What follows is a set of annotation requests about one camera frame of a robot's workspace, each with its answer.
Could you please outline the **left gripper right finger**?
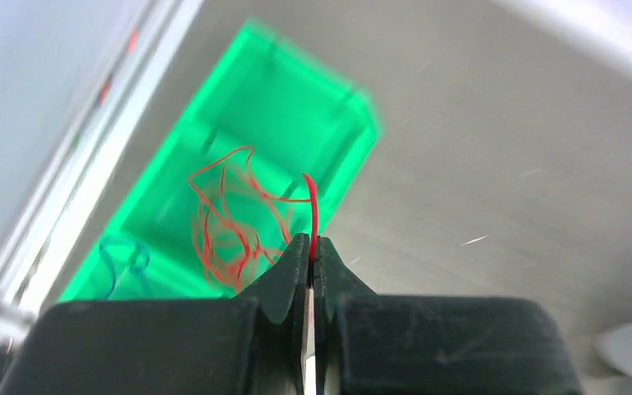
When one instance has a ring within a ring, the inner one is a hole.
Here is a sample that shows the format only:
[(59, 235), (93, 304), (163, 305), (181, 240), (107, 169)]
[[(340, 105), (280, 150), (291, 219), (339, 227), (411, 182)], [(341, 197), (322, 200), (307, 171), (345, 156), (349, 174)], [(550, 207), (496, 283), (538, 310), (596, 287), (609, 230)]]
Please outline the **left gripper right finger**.
[(318, 394), (580, 394), (537, 302), (379, 295), (321, 238), (313, 265)]

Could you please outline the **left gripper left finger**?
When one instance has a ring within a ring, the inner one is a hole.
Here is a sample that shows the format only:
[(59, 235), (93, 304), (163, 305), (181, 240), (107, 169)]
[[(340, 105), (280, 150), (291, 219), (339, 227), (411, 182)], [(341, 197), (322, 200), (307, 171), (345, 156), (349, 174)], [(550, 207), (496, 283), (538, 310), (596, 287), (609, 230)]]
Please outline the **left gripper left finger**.
[(301, 394), (309, 237), (230, 299), (57, 304), (1, 394)]

